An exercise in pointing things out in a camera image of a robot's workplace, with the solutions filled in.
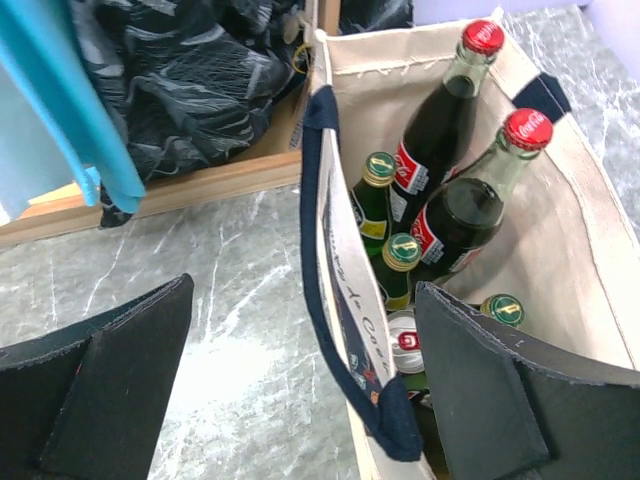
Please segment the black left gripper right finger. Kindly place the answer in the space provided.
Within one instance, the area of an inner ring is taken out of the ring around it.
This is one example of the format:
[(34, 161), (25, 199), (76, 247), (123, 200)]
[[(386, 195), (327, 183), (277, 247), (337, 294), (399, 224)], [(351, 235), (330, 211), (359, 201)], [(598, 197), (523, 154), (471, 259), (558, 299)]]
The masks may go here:
[(415, 319), (454, 479), (636, 479), (639, 374), (555, 347), (431, 283)]

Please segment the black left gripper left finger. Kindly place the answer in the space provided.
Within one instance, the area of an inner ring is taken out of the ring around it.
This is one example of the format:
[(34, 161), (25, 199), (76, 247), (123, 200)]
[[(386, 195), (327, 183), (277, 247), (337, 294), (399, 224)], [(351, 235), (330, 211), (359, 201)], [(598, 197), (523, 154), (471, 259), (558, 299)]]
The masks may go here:
[(183, 274), (1, 350), (4, 479), (147, 478), (192, 318)]

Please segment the silver blue energy drink can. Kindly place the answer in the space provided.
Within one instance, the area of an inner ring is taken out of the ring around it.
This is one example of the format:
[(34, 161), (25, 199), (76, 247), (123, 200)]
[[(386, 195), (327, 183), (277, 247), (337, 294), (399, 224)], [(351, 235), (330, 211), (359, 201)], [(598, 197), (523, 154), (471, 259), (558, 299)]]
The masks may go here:
[(416, 321), (412, 311), (401, 310), (388, 316), (393, 359), (403, 374), (425, 371)]

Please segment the beige canvas tote bag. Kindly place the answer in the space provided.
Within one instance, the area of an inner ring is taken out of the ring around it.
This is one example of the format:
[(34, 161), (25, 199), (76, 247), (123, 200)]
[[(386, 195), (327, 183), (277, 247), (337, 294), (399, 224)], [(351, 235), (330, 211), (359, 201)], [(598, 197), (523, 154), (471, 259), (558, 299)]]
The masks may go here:
[[(304, 295), (322, 355), (348, 402), (364, 479), (430, 479), (434, 473), (393, 362), (348, 190), (371, 151), (396, 144), (414, 103), (453, 56), (463, 27), (458, 21), (348, 36), (317, 29), (311, 36), (300, 199)], [(480, 313), (486, 298), (513, 295), (525, 320), (512, 328), (639, 374), (636, 235), (557, 81), (507, 39), (480, 95), (472, 155), (518, 107), (547, 115), (553, 139), (507, 201), (496, 237), (438, 288)]]

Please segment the cola bottle front red cap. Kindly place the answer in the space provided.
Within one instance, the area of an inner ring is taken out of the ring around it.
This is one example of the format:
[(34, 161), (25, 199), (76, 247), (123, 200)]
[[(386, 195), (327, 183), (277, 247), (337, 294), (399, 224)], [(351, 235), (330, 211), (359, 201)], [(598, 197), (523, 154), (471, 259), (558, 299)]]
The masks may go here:
[(434, 192), (410, 230), (422, 252), (412, 282), (442, 284), (466, 268), (499, 231), (507, 200), (552, 135), (545, 114), (519, 108), (474, 163)]

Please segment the green glass bottle yellow label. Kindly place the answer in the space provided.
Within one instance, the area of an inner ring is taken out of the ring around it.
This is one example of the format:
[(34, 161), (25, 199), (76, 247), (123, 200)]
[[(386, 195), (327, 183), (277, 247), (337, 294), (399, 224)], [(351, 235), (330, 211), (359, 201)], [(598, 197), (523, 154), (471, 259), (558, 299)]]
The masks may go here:
[(389, 187), (395, 172), (392, 155), (373, 152), (365, 161), (361, 180), (349, 191), (356, 224), (369, 257), (381, 252), (390, 235)]

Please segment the dark cola bottle red cap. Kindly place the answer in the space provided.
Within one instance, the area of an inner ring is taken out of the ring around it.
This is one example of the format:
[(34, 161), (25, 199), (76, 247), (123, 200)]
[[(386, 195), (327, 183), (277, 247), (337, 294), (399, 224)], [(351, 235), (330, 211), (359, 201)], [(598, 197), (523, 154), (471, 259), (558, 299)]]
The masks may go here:
[(439, 85), (412, 114), (397, 146), (389, 190), (393, 233), (410, 230), (419, 210), (467, 152), (480, 89), (504, 40), (493, 21), (469, 23)]

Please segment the green bottle front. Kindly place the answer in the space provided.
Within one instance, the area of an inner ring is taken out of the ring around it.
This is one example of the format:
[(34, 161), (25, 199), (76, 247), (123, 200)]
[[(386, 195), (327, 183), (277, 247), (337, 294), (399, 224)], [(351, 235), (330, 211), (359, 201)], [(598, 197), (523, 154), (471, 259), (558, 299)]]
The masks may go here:
[(403, 374), (402, 381), (411, 401), (414, 399), (421, 400), (425, 395), (429, 394), (425, 372)]

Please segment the dark patterned shirt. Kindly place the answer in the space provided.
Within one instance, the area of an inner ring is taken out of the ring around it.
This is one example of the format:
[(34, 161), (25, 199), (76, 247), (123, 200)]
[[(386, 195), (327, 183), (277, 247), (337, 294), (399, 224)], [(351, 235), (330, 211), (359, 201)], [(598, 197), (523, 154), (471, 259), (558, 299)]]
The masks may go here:
[(229, 163), (301, 85), (301, 1), (73, 1), (88, 75), (150, 182)]

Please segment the teal shirt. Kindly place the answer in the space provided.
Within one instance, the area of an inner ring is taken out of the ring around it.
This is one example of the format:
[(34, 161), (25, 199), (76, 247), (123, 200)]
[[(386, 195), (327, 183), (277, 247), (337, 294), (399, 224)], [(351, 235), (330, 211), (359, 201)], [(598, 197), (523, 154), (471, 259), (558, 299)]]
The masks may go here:
[(3, 1), (1, 66), (65, 157), (85, 204), (99, 201), (86, 174), (92, 166), (115, 206), (137, 212), (146, 190), (85, 69), (68, 3)]

